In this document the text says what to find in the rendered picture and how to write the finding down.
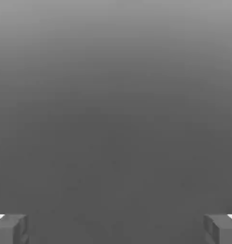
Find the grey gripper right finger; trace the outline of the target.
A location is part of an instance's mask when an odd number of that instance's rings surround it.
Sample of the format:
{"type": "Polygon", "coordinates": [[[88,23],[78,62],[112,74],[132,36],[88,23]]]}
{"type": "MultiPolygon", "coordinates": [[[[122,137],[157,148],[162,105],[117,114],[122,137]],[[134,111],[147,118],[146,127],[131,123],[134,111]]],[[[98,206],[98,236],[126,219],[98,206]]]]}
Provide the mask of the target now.
{"type": "Polygon", "coordinates": [[[206,244],[232,244],[232,214],[206,214],[203,226],[206,244]]]}

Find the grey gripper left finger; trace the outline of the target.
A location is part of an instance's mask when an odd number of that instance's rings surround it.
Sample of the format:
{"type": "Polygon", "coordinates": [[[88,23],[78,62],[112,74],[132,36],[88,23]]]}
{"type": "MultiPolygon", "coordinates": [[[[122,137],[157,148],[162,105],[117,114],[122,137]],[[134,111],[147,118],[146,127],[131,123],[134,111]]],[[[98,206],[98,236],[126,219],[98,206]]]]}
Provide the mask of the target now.
{"type": "Polygon", "coordinates": [[[0,214],[0,244],[30,244],[26,214],[0,214]]]}

